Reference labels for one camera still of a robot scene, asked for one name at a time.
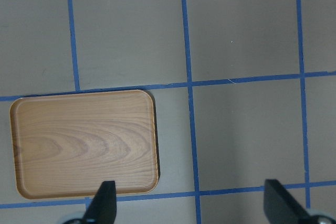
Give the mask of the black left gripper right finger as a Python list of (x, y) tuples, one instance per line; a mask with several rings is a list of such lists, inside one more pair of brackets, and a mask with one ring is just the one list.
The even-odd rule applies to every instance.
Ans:
[(265, 180), (264, 213), (271, 224), (317, 223), (276, 179)]

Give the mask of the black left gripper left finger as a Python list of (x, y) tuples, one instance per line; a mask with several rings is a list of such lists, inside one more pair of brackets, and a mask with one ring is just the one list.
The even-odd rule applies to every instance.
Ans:
[(89, 208), (82, 217), (82, 223), (113, 224), (117, 215), (115, 181), (104, 181), (95, 194)]

